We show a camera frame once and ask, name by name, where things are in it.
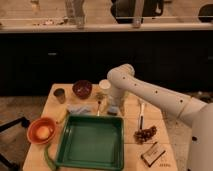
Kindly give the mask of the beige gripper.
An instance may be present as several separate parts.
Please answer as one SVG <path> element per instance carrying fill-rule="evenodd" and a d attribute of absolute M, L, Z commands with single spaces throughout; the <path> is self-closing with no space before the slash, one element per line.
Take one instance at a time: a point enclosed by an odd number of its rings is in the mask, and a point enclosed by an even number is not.
<path fill-rule="evenodd" d="M 125 91 L 121 89 L 110 89 L 107 94 L 108 106 L 117 109 L 116 113 L 124 114 Z"/>

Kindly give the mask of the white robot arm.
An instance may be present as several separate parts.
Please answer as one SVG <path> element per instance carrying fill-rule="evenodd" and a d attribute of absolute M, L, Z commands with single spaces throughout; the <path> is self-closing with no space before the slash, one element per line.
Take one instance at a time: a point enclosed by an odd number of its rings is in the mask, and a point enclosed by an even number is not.
<path fill-rule="evenodd" d="M 134 77 L 130 64 L 107 73 L 110 82 L 109 103 L 120 106 L 128 91 L 179 118 L 192 129 L 187 171 L 213 171 L 213 103 L 141 81 Z"/>

